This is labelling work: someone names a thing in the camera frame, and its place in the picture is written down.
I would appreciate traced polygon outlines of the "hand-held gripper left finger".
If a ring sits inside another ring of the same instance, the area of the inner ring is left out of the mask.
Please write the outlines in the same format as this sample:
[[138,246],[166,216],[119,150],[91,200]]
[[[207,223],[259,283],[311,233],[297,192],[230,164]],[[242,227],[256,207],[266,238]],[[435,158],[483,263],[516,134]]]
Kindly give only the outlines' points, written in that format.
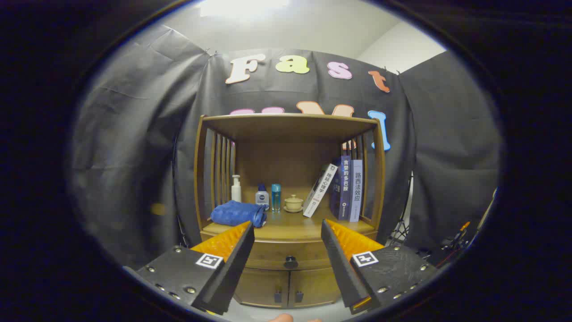
[[254,242],[255,226],[246,221],[194,247],[173,246],[134,278],[180,309],[223,315]]

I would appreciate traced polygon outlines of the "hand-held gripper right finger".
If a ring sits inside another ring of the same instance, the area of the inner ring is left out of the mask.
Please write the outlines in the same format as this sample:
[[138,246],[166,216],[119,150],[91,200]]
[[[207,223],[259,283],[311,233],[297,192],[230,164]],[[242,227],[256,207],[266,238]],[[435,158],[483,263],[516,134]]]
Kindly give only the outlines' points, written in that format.
[[409,247],[383,246],[331,220],[323,220],[321,239],[342,300],[352,314],[393,307],[437,273],[434,265]]

